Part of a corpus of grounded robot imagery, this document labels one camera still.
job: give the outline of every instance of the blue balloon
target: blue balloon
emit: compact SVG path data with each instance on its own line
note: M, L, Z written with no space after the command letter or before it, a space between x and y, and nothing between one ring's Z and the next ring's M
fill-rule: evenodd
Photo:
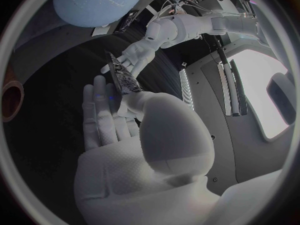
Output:
M58 16L69 24L94 28L123 17L139 0L53 0Z

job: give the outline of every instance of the white robotic arm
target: white robotic arm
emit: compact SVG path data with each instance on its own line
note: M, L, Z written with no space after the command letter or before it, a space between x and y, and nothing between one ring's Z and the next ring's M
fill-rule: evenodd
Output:
M131 44L118 60L135 77L155 57L155 51L198 39L201 34L224 35L226 32L258 36L257 19L241 16L223 16L221 13L206 16L176 14L155 19L149 23L145 37ZM106 65L101 69L109 71Z

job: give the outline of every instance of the window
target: window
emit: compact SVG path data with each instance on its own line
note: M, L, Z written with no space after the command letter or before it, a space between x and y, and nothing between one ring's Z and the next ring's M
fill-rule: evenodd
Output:
M231 59L236 63L245 95L257 114L265 136L274 138L288 125L268 95L267 86L274 74L286 74L288 70L278 60L249 49L228 60Z

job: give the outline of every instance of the bright window light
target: bright window light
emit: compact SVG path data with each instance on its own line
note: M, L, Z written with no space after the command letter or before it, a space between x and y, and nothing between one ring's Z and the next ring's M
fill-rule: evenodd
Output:
M228 60L231 59L236 63L245 95L257 114L265 136L269 139L275 137L288 125L268 95L267 86L274 74L286 74L288 70L278 60L249 49Z

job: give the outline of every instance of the dark floor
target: dark floor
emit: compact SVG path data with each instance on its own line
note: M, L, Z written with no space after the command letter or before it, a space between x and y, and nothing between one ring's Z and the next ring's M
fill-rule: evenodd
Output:
M104 49L120 56L143 34L136 25L125 34L95 39L57 56L25 83L19 114L4 124L11 154L25 182L71 225L85 224L73 194L77 159L84 152L83 87L92 84L107 63ZM110 82L110 74L105 76ZM147 91L181 98L179 71L161 50L138 80Z

